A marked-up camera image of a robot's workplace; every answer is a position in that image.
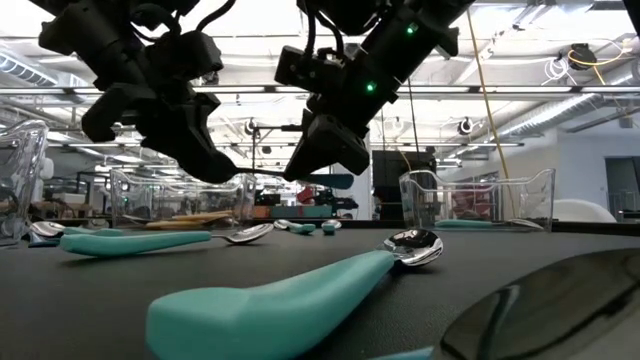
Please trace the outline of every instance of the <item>chair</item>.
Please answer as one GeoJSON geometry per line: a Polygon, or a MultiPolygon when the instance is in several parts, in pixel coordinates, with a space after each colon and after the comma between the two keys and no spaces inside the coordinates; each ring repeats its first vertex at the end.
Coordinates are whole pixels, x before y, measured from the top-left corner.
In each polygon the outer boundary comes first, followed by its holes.
{"type": "Polygon", "coordinates": [[[560,221],[615,223],[616,219],[602,206],[579,199],[555,200],[553,218],[560,221]]]}

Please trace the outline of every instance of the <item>desk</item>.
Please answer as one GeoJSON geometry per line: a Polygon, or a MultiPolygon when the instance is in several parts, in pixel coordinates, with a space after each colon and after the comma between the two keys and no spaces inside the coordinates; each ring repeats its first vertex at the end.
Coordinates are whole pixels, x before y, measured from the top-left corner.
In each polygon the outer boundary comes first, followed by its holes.
{"type": "MultiPolygon", "coordinates": [[[[154,359],[147,306],[198,287],[250,287],[371,250],[393,229],[335,236],[273,231],[253,246],[223,242],[119,259],[56,248],[0,251],[2,359],[154,359]]],[[[586,234],[440,233],[444,254],[385,277],[304,359],[366,359],[436,344],[466,307],[528,272],[573,255],[640,247],[640,238],[586,234]]]]}

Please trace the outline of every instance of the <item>pipe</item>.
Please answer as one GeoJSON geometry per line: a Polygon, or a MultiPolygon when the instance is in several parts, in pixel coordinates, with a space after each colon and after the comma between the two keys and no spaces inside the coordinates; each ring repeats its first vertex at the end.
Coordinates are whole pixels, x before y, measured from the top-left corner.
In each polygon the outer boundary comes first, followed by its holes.
{"type": "Polygon", "coordinates": [[[567,129],[566,132],[569,133],[569,134],[575,134],[575,133],[578,133],[578,132],[581,132],[581,131],[584,131],[584,130],[587,130],[587,129],[591,129],[591,128],[596,127],[596,126],[600,126],[602,124],[606,124],[606,123],[611,122],[611,121],[624,119],[626,117],[629,117],[630,115],[637,114],[638,112],[640,112],[640,108],[635,108],[635,109],[632,109],[632,110],[629,110],[629,111],[627,111],[627,110],[620,111],[619,110],[619,111],[616,111],[615,113],[613,113],[611,115],[607,115],[607,116],[601,117],[600,119],[596,119],[596,120],[590,121],[588,123],[581,124],[581,125],[578,125],[576,127],[573,127],[571,129],[567,129]]]}
{"type": "Polygon", "coordinates": [[[31,107],[29,105],[22,104],[22,103],[20,103],[18,101],[11,100],[11,99],[6,98],[4,96],[0,96],[0,103],[13,106],[16,109],[20,109],[20,110],[22,110],[22,111],[24,111],[24,112],[26,112],[26,113],[28,113],[30,115],[33,115],[34,117],[42,119],[42,120],[49,120],[49,121],[55,122],[55,123],[63,125],[63,126],[69,126],[70,125],[64,119],[61,119],[61,118],[59,118],[57,116],[51,115],[51,114],[46,113],[44,111],[40,111],[38,109],[34,109],[33,107],[31,107]]]}
{"type": "MultiPolygon", "coordinates": [[[[634,59],[606,73],[605,79],[610,85],[640,85],[639,67],[639,59],[634,59]]],[[[600,85],[600,82],[594,80],[589,85],[600,85]]],[[[499,135],[526,136],[541,133],[607,104],[611,102],[597,94],[583,94],[560,102],[546,103],[510,122],[515,125],[508,123],[501,127],[499,135]]]]}

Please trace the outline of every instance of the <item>clear plastic bin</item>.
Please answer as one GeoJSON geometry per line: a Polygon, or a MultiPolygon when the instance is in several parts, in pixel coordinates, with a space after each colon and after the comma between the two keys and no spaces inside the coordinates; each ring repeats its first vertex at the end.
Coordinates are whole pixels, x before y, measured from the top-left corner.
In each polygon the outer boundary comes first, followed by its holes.
{"type": "Polygon", "coordinates": [[[175,216],[230,211],[217,227],[242,225],[253,219],[256,178],[239,174],[224,184],[144,178],[111,170],[111,206],[115,226],[175,216]]]}
{"type": "Polygon", "coordinates": [[[48,131],[43,121],[28,120],[0,132],[0,248],[18,244],[28,231],[48,131]]]}
{"type": "Polygon", "coordinates": [[[551,231],[554,184],[554,169],[478,183],[411,171],[400,177],[404,220],[409,228],[422,229],[551,231]]]}

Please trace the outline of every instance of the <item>teal object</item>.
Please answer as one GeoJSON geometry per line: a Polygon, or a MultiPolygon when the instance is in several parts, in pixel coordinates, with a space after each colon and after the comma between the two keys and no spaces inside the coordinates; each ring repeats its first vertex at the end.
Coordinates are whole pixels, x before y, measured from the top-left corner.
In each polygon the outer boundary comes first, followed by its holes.
{"type": "Polygon", "coordinates": [[[316,226],[313,224],[296,224],[291,223],[289,225],[289,231],[294,234],[309,235],[316,230],[316,226]]]}
{"type": "Polygon", "coordinates": [[[109,257],[133,255],[145,251],[209,241],[208,231],[184,231],[131,236],[64,235],[60,247],[74,254],[109,257]]]}
{"type": "Polygon", "coordinates": [[[449,219],[436,222],[440,229],[489,229],[495,225],[490,221],[449,219]]]}
{"type": "Polygon", "coordinates": [[[433,359],[433,348],[428,347],[406,353],[383,356],[372,360],[431,360],[433,359]]]}
{"type": "Polygon", "coordinates": [[[322,231],[325,235],[334,235],[336,233],[336,226],[333,224],[323,224],[322,231]]]}
{"type": "Polygon", "coordinates": [[[393,262],[373,251],[254,288],[170,294],[149,306],[146,341],[161,360],[291,359],[333,331],[393,262]]]}
{"type": "Polygon", "coordinates": [[[89,235],[96,235],[96,236],[122,236],[122,230],[120,229],[98,229],[98,230],[91,230],[91,229],[85,229],[85,228],[78,228],[78,227],[67,227],[64,228],[63,230],[65,235],[76,235],[76,234],[89,234],[89,235]]]}

